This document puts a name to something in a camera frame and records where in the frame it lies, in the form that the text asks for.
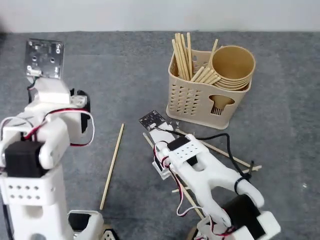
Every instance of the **cup rim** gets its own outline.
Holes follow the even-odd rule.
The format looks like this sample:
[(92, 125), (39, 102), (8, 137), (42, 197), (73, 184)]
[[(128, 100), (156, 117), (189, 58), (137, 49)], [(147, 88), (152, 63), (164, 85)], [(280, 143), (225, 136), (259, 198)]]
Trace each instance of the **cup rim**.
[[(217, 52), (225, 49), (225, 48), (239, 48), (239, 49), (242, 49), (244, 50), (245, 52), (247, 52), (251, 58), (253, 59), (253, 67), (252, 67), (252, 70), (244, 77), (241, 77), (241, 78), (228, 78), (228, 77), (225, 77), (225, 76), (222, 76), (221, 74), (219, 74), (216, 69), (214, 68), (214, 56)], [(224, 80), (228, 80), (228, 81), (231, 81), (231, 82), (238, 82), (238, 81), (241, 81), (241, 80), (245, 80), (247, 79), (249, 76), (251, 76), (254, 71), (255, 71), (255, 68), (256, 68), (256, 59), (254, 57), (254, 55), (246, 48), (242, 47), (242, 46), (238, 46), (238, 45), (226, 45), (226, 46), (223, 46), (223, 47), (220, 47), (218, 50), (216, 50), (212, 56), (212, 59), (210, 61), (210, 67), (212, 67), (212, 69), (215, 71), (216, 74), (218, 74), (218, 76), (221, 77), (221, 79), (224, 79)]]

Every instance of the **white wall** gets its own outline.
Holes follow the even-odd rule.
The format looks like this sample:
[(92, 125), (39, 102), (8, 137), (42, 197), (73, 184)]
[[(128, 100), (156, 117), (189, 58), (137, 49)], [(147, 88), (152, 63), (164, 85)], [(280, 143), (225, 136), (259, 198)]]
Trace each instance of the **white wall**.
[(319, 31), (320, 0), (0, 0), (7, 32)]

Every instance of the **wooden chopstick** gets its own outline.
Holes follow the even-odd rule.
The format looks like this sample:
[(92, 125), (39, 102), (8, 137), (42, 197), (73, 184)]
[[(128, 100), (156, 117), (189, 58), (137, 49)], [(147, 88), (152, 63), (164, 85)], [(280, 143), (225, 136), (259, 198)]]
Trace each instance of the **wooden chopstick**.
[(181, 39), (181, 37), (179, 36), (178, 33), (176, 33), (174, 35), (175, 37), (175, 46), (176, 46), (176, 49), (178, 51), (178, 54), (179, 54), (179, 60), (180, 60), (180, 64), (181, 64), (181, 71), (182, 71), (182, 78), (184, 80), (187, 79), (187, 76), (186, 76), (186, 72), (185, 72), (185, 67), (184, 67), (184, 63), (183, 63), (183, 60), (182, 60), (182, 53), (180, 51), (180, 47), (179, 47), (179, 39)]
[(200, 76), (195, 80), (196, 83), (199, 83), (201, 81), (201, 79), (207, 75), (207, 73), (210, 71), (209, 67), (206, 67), (203, 72), (200, 74)]
[(174, 56), (175, 56), (176, 65), (177, 65), (177, 67), (178, 67), (179, 76), (180, 76), (181, 78), (183, 78), (183, 77), (184, 77), (184, 74), (183, 74), (183, 72), (182, 72), (182, 67), (181, 67), (179, 52), (178, 52), (178, 49), (177, 49), (176, 41), (175, 41), (174, 39), (172, 39), (172, 46), (173, 46), (173, 51), (174, 51)]
[(215, 73), (215, 70), (211, 69), (200, 81), (199, 83), (204, 83), (208, 78), (210, 78)]
[(211, 81), (215, 80), (218, 77), (216, 73), (211, 75), (206, 81), (204, 81), (205, 84), (209, 84)]
[(209, 82), (208, 84), (213, 85), (213, 84), (219, 82), (220, 80), (221, 80), (220, 76), (215, 76), (215, 78), (212, 79), (211, 82)]
[(191, 82), (194, 82), (201, 75), (204, 69), (205, 69), (204, 66), (200, 67), (200, 69), (195, 73), (195, 75), (191, 79)]
[(181, 34), (181, 42), (182, 42), (182, 47), (183, 47), (183, 54), (185, 56), (185, 62), (188, 63), (189, 59), (188, 59), (187, 47), (186, 47), (186, 42), (185, 42), (185, 36), (183, 34)]
[(184, 80), (190, 81), (186, 57), (185, 57), (185, 53), (184, 53), (184, 47), (182, 45), (182, 39), (181, 39), (180, 33), (178, 33), (178, 43), (177, 44), (178, 44), (179, 51), (180, 51), (179, 54), (181, 55), (181, 59), (182, 59), (182, 71), (184, 71), (184, 74), (185, 74)]
[(214, 41), (213, 47), (212, 47), (212, 51), (211, 51), (211, 54), (210, 54), (209, 62), (210, 62), (210, 61), (213, 59), (213, 57), (214, 57), (214, 54), (215, 54), (217, 45), (218, 45), (218, 39), (216, 38), (215, 41)]
[(109, 188), (112, 172), (114, 170), (114, 166), (115, 166), (115, 162), (116, 162), (116, 158), (117, 158), (117, 154), (118, 154), (118, 150), (119, 150), (119, 146), (120, 146), (120, 141), (121, 141), (121, 138), (122, 138), (122, 134), (124, 132), (124, 127), (125, 127), (125, 124), (122, 123), (121, 128), (120, 128), (120, 132), (119, 132), (119, 136), (118, 136), (118, 139), (116, 141), (116, 145), (115, 145), (115, 149), (114, 149), (114, 153), (113, 153), (113, 157), (112, 157), (112, 161), (111, 161), (111, 166), (110, 166), (110, 169), (109, 169), (108, 177), (107, 177), (106, 182), (105, 182), (104, 191), (103, 191), (103, 195), (102, 195), (102, 200), (101, 200), (101, 204), (100, 204), (100, 210), (102, 210), (104, 208), (104, 205), (105, 205), (105, 201), (106, 201), (106, 197), (107, 197), (107, 192), (108, 192), (108, 188)]
[(190, 79), (192, 79), (193, 71), (192, 71), (192, 50), (191, 50), (191, 36), (190, 32), (186, 33), (186, 41), (188, 43), (188, 60), (189, 60), (189, 74)]

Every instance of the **white wire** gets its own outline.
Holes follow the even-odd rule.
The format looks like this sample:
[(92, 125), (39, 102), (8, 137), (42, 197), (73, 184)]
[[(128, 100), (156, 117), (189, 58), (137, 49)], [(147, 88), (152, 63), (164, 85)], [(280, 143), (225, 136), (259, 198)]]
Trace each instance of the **white wire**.
[(24, 123), (28, 124), (31, 129), (34, 127), (30, 121), (28, 121), (27, 119), (25, 119), (25, 118), (23, 118), (23, 117), (19, 117), (19, 116), (8, 116), (8, 117), (6, 117), (5, 119), (3, 119), (2, 122), (0, 123), (0, 140), (2, 140), (2, 137), (3, 137), (3, 129), (4, 129), (4, 127), (9, 123), (9, 120), (19, 120), (19, 121), (23, 121)]
[(62, 110), (62, 111), (53, 112), (53, 113), (49, 114), (48, 116), (54, 115), (54, 114), (65, 114), (65, 113), (81, 113), (81, 114), (86, 114), (91, 118), (92, 136), (91, 136), (90, 141), (86, 144), (86, 146), (90, 145), (94, 141), (95, 132), (96, 132), (95, 121), (94, 121), (94, 117), (92, 116), (92, 114), (90, 112), (88, 112), (88, 111), (85, 111), (85, 110), (80, 110), (80, 109), (72, 109), (71, 110), (70, 109), (70, 110)]
[(205, 212), (204, 209), (202, 207), (200, 207), (200, 206), (192, 206), (192, 207), (189, 207), (188, 209), (186, 209), (183, 213), (179, 213), (181, 205), (182, 205), (182, 203), (184, 201), (184, 192), (182, 191), (182, 184), (179, 181), (179, 179), (176, 176), (173, 176), (173, 177), (175, 178), (175, 180), (177, 181), (177, 183), (179, 185), (178, 189), (179, 189), (180, 194), (181, 194), (180, 203), (179, 203), (179, 205), (178, 205), (178, 207), (176, 208), (176, 211), (175, 211), (176, 215), (179, 216), (179, 217), (184, 217), (192, 209), (201, 209), (203, 212)]

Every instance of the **black wire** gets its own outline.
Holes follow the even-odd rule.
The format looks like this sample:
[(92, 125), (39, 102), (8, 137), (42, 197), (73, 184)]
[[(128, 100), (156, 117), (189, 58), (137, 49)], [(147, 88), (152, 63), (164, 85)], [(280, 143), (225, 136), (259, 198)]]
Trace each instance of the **black wire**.
[(31, 89), (36, 85), (36, 81), (39, 77), (34, 77), (33, 83), (31, 83), (29, 86), (26, 87), (26, 90), (28, 91), (28, 103), (30, 104), (32, 102), (32, 96), (31, 96)]
[(5, 204), (2, 204), (2, 209), (3, 209), (5, 228), (6, 228), (6, 233), (8, 235), (8, 238), (9, 240), (15, 240), (12, 229), (11, 229), (11, 225), (10, 225), (8, 206)]
[[(172, 130), (167, 130), (167, 129), (161, 129), (159, 127), (156, 127), (157, 130), (160, 131), (164, 131), (167, 133), (171, 133), (171, 134), (175, 134), (181, 137), (184, 137), (185, 134), (177, 132), (177, 131), (172, 131)], [(217, 135), (213, 135), (213, 136), (208, 136), (208, 137), (196, 137), (196, 139), (201, 140), (201, 141), (206, 141), (206, 140), (211, 140), (211, 139), (215, 139), (215, 138), (219, 138), (219, 137), (226, 137), (226, 149), (229, 155), (229, 159), (231, 160), (233, 166), (235, 167), (235, 169), (238, 171), (238, 173), (241, 175), (241, 177), (243, 177), (244, 179), (246, 179), (247, 181), (249, 181), (249, 179), (251, 178), (251, 172), (252, 172), (252, 168), (254, 166), (254, 161), (251, 161), (250, 164), (250, 168), (249, 168), (249, 172), (248, 173), (243, 173), (242, 170), (240, 169), (239, 165), (237, 164), (237, 162), (235, 161), (232, 153), (231, 153), (231, 147), (230, 147), (230, 136), (228, 133), (220, 133)]]

